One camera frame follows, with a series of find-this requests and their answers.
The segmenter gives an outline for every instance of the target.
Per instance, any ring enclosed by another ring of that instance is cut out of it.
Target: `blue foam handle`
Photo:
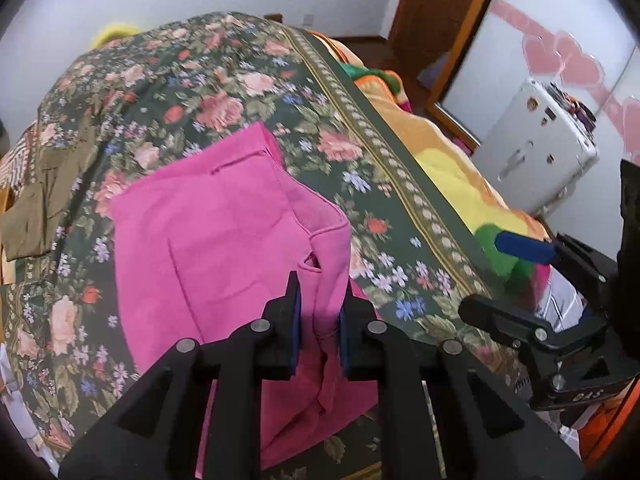
[[[541,242],[511,231],[501,231],[495,236],[495,248],[501,253],[540,265],[549,265],[556,257],[556,246],[553,243]]]

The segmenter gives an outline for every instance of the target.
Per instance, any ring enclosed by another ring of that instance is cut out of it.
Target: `wooden floor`
[[[401,78],[404,84],[411,108],[415,114],[424,115],[424,105],[427,102],[429,91],[418,83],[417,74],[402,65],[402,62],[393,53],[391,47],[382,38],[377,40],[340,40],[345,46],[358,56],[368,68],[380,70],[393,70]]]

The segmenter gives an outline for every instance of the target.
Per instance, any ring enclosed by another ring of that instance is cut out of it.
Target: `pink cloth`
[[[536,304],[542,299],[546,288],[549,285],[549,276],[551,275],[550,265],[536,264],[531,283],[533,286],[533,295]]]
[[[398,106],[400,107],[401,110],[404,110],[408,114],[414,113],[414,111],[411,108],[411,103],[408,100],[403,103],[398,103]]]
[[[469,149],[469,147],[462,141],[462,139],[460,139],[460,137],[453,137],[453,143],[459,147],[466,156],[471,156],[472,155],[472,151]]]
[[[140,372],[178,339],[224,339],[259,318],[297,270],[300,358],[292,380],[263,383],[263,467],[324,440],[376,403],[375,383],[342,377],[335,340],[351,226],[282,169],[262,124],[141,179],[111,210],[120,320]],[[311,254],[319,265],[309,263]]]

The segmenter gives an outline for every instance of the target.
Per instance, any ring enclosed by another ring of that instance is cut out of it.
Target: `bed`
[[[359,62],[321,35],[216,12],[92,50],[46,95],[0,165],[2,184],[19,197],[42,150],[73,146],[84,128],[95,147],[50,252],[3,261],[0,300],[8,361],[56,460],[139,377],[118,323],[110,199],[254,121],[276,136],[287,171],[347,214],[350,274],[382,319],[419,340],[456,337],[507,384],[518,380],[513,351],[457,308],[469,294],[507,294],[472,234],[480,205],[523,234],[543,228],[509,211],[436,126],[375,78],[354,84],[338,61]],[[61,301],[73,307],[58,319]],[[264,478],[376,478],[379,444],[370,412]]]

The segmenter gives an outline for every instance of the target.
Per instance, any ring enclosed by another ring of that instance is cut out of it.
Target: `floral blanket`
[[[351,277],[383,319],[425,341],[457,337],[506,380],[517,374],[510,350],[458,317],[466,295],[502,294],[481,248],[322,43],[252,16],[206,14],[84,54],[38,112],[27,184],[43,147],[98,131],[52,251],[17,260],[16,283],[0,288],[12,368],[59,459],[139,377],[119,323],[111,199],[254,121],[274,133],[293,177],[345,211]],[[266,478],[375,476],[373,419]]]

